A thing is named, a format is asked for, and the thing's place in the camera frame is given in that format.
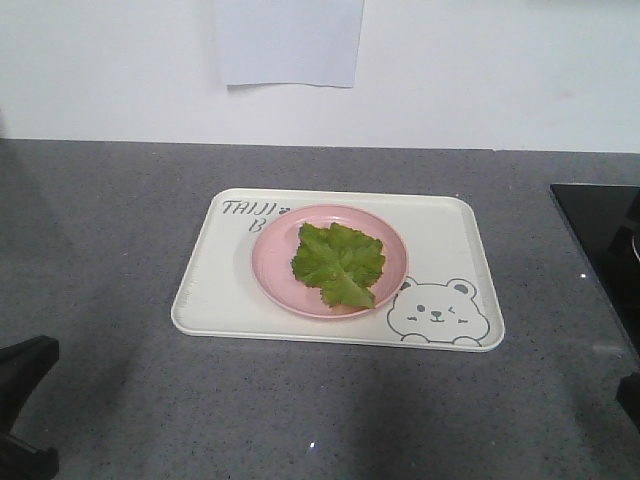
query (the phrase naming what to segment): gray countertop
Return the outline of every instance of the gray countertop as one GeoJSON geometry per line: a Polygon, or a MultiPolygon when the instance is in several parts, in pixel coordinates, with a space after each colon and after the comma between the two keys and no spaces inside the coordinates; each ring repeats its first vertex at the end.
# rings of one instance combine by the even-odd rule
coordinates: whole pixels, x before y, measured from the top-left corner
{"type": "Polygon", "coordinates": [[[0,142],[0,346],[61,358],[14,433],[61,479],[633,479],[638,358],[549,185],[640,155],[0,142]],[[458,194],[506,324],[461,353],[189,337],[170,307],[230,187],[458,194]]]}

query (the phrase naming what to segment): paper sheet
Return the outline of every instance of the paper sheet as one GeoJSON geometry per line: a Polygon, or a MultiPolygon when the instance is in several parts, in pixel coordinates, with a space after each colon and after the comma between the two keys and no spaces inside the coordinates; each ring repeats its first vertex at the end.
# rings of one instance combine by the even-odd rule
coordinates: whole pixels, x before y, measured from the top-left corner
{"type": "Polygon", "coordinates": [[[353,87],[364,0],[216,0],[227,85],[353,87]]]}

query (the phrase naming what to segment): lettuce leaf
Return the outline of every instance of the lettuce leaf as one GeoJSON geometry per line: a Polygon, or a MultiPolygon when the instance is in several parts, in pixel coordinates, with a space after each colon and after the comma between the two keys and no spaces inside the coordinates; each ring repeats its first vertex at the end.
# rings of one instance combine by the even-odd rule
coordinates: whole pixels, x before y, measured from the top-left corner
{"type": "Polygon", "coordinates": [[[305,223],[298,232],[300,245],[291,261],[293,274],[308,287],[322,289],[322,301],[373,308],[368,289],[382,275],[382,242],[339,223],[317,228],[305,223]]]}

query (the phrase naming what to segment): bear face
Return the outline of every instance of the bear face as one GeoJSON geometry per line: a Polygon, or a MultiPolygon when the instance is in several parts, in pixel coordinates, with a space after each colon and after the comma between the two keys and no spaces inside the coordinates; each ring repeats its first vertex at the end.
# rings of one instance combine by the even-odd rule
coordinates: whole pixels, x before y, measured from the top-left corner
{"type": "Polygon", "coordinates": [[[476,287],[461,278],[441,285],[407,277],[387,312],[387,323],[403,341],[480,346],[490,327],[473,301],[476,294],[476,287]]]}

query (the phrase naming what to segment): tray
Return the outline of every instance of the tray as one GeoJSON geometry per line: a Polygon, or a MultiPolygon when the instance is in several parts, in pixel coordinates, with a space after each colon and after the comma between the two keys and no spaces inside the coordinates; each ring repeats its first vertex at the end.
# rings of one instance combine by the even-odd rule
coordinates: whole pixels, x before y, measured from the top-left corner
{"type": "Polygon", "coordinates": [[[235,188],[216,195],[176,294],[171,318],[185,334],[488,351],[504,338],[473,210],[452,197],[235,188]],[[402,235],[409,275],[387,304],[324,320],[271,301],[251,269],[262,229],[291,209],[342,204],[367,210],[402,235]]]}

